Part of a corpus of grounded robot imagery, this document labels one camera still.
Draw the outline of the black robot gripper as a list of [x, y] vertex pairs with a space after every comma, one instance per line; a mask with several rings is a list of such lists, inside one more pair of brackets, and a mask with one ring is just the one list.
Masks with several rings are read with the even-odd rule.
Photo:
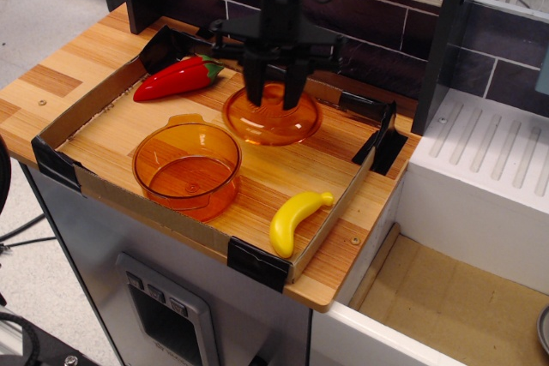
[[262, 0], [256, 13], [214, 21], [210, 30], [214, 55], [238, 62], [247, 99], [255, 106], [262, 104], [269, 65], [286, 67], [284, 111], [297, 106], [314, 70], [341, 65], [343, 37], [309, 22], [303, 0]]

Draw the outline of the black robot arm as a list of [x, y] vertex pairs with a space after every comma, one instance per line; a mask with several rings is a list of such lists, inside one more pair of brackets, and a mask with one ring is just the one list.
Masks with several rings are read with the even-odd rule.
[[313, 25], [303, 13], [303, 0], [262, 0], [260, 11], [214, 21], [212, 53], [236, 60], [243, 69], [247, 99], [262, 104], [270, 66], [284, 72], [283, 109], [297, 106], [309, 75], [341, 66], [345, 38]]

